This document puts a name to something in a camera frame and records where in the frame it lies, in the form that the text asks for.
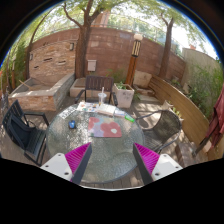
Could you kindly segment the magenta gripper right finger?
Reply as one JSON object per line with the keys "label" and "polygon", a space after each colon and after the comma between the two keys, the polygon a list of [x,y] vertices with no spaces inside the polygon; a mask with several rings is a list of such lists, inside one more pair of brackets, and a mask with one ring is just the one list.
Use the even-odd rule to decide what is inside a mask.
{"label": "magenta gripper right finger", "polygon": [[152,183],[152,172],[160,155],[138,143],[133,144],[133,154],[139,167],[143,183],[145,185]]}

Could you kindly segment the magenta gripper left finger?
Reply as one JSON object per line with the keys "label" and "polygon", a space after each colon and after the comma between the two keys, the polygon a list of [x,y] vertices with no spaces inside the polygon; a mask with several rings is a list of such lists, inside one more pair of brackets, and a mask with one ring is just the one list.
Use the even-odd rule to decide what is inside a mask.
{"label": "magenta gripper left finger", "polygon": [[65,154],[65,158],[72,171],[71,181],[80,184],[92,153],[91,143],[81,145]]}

